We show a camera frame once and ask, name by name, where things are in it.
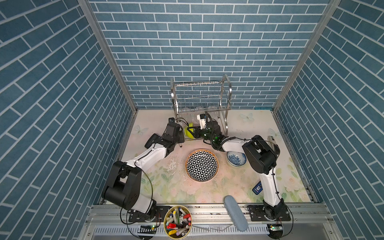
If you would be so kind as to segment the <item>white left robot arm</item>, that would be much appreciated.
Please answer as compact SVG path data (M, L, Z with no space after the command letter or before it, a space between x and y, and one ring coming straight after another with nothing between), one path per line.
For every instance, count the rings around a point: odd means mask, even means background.
M134 210L152 218L156 201L141 193L142 174L146 174L152 166L167 157L177 144L184 141L182 126L175 118L169 118L163 134L153 134L146 142L146 151L131 160L113 163L102 198L120 208Z

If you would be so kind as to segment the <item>blue floral white bowl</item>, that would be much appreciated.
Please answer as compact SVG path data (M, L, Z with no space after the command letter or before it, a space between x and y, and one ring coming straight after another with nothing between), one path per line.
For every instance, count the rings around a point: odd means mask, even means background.
M244 166L247 162L247 157L244 153L239 152L227 152L227 162L236 168Z

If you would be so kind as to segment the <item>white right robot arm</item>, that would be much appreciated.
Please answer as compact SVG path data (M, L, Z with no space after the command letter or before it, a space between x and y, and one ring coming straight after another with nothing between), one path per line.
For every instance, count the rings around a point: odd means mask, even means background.
M251 139L228 137L221 133L219 126L213 122L211 127L188 127L187 131L195 139L209 141L213 149L220 152L238 152L246 156L252 169L259 174L264 192L264 211L266 218L275 220L286 212L284 199L281 197L275 174L277 159L280 154L278 145L271 147L261 136Z

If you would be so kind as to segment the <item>lime green small bowl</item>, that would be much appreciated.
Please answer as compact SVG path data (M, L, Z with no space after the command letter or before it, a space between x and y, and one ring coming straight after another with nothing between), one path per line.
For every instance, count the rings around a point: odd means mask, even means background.
M188 126L185 127L184 132L189 139L194 139L195 128L193 123L189 123Z

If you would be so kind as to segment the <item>white patterned large bowl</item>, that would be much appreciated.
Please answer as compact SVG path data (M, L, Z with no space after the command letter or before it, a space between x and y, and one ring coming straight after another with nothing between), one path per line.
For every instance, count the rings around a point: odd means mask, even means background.
M219 172L219 160L209 150L199 149L189 154L185 162L185 170L189 178L195 182L211 181Z

